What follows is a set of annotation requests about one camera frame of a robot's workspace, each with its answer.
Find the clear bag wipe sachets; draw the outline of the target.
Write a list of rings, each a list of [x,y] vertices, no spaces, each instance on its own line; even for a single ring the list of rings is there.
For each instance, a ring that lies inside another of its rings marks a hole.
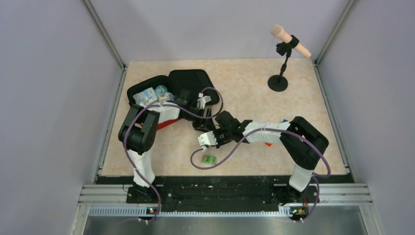
[[[172,101],[174,99],[175,99],[175,96],[170,92],[165,92],[165,93],[158,96],[158,101],[159,102],[168,102],[168,101]]]

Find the red black medicine kit case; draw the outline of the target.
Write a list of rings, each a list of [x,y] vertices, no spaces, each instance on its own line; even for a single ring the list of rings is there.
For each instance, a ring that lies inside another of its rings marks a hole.
[[[205,90],[206,94],[212,98],[211,105],[222,101],[221,95],[214,88],[208,74],[204,70],[194,69],[173,70],[168,76],[155,76],[130,87],[127,90],[129,105],[132,106],[133,104],[136,104],[133,99],[134,94],[142,92],[143,90],[150,87],[155,89],[159,85],[166,86],[168,92],[172,93],[175,97],[178,97],[182,90],[188,90],[193,94],[198,94],[202,90]],[[161,129],[164,126],[168,126],[170,124],[160,124],[158,129]]]

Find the small teal pad packet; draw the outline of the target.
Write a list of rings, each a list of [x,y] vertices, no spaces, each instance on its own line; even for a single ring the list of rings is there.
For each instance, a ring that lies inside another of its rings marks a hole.
[[[163,96],[166,92],[168,92],[168,89],[164,85],[159,85],[154,89],[154,91],[157,96]]]

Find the blue gauze packet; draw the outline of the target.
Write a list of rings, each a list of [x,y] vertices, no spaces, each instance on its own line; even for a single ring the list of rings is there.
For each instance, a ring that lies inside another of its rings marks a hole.
[[[143,106],[143,107],[153,104],[158,101],[158,97],[154,89],[151,87],[143,90],[142,92],[134,94],[133,99],[136,102],[136,104]]]

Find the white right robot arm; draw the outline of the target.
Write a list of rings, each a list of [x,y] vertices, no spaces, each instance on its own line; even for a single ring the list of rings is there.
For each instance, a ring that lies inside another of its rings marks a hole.
[[[292,121],[280,123],[253,120],[240,122],[228,111],[223,111],[215,121],[219,127],[198,138],[201,146],[219,148],[231,141],[281,144],[295,162],[287,188],[288,198],[299,202],[307,195],[306,188],[329,141],[305,118],[296,116]]]

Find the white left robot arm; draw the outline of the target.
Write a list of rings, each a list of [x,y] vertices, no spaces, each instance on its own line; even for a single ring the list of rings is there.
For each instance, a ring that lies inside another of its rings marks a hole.
[[[157,101],[149,105],[133,104],[120,128],[118,139],[122,142],[127,158],[134,170],[133,189],[144,202],[152,202],[157,189],[152,185],[155,174],[151,167],[152,148],[159,125],[184,119],[192,123],[194,130],[212,130],[212,98],[202,90],[193,94],[182,90],[180,95],[167,101]]]

